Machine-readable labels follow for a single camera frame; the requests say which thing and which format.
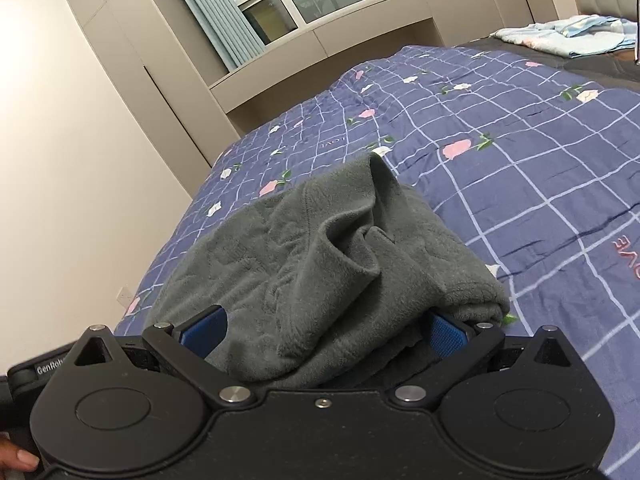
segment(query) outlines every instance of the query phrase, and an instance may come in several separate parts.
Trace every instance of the fingernail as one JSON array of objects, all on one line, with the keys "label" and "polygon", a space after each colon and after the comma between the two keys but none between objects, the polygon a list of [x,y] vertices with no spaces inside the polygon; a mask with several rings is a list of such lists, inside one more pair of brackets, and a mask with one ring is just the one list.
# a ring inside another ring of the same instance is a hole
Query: fingernail
[{"label": "fingernail", "polygon": [[34,469],[36,469],[38,464],[40,463],[40,459],[37,456],[32,455],[31,453],[23,449],[18,451],[18,460],[22,462],[25,466],[28,466]]}]

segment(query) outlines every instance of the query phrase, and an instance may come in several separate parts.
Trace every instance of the blue gripper pad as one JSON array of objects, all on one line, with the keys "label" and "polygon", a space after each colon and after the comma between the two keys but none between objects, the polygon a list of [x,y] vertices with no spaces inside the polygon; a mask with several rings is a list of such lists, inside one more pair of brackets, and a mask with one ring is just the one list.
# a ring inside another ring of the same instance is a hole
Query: blue gripper pad
[{"label": "blue gripper pad", "polygon": [[436,314],[429,314],[430,319],[423,324],[422,336],[440,359],[450,356],[468,343],[463,330]]},{"label": "blue gripper pad", "polygon": [[184,328],[191,322],[178,327],[178,342],[204,359],[226,336],[226,311],[221,306],[210,307],[191,326]]}]

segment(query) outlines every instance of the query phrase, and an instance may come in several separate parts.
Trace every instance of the black device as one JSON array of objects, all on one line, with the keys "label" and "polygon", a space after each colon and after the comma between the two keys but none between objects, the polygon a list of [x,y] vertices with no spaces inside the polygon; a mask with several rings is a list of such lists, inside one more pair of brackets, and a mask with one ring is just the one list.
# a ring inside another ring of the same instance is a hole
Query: black device
[{"label": "black device", "polygon": [[605,478],[614,417],[561,330],[423,332],[443,359],[399,388],[263,390],[203,360],[220,307],[140,337],[92,326],[0,381],[0,430],[47,480]]}]

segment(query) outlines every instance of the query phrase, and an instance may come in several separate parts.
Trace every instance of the white and blue cloth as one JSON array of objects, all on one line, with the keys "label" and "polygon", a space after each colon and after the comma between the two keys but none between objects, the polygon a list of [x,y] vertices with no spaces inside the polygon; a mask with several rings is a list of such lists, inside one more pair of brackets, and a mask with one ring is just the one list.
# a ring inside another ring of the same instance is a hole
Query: white and blue cloth
[{"label": "white and blue cloth", "polygon": [[592,14],[527,27],[501,28],[492,36],[556,56],[578,57],[633,48],[637,31],[636,22]]}]

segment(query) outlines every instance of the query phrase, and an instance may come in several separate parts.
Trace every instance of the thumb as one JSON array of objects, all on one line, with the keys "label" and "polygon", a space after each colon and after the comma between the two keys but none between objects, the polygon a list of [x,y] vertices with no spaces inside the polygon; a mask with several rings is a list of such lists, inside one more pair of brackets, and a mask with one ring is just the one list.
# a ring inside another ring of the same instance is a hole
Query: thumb
[{"label": "thumb", "polygon": [[0,436],[0,471],[15,469],[16,471],[33,471],[40,459],[20,449],[10,440]]}]

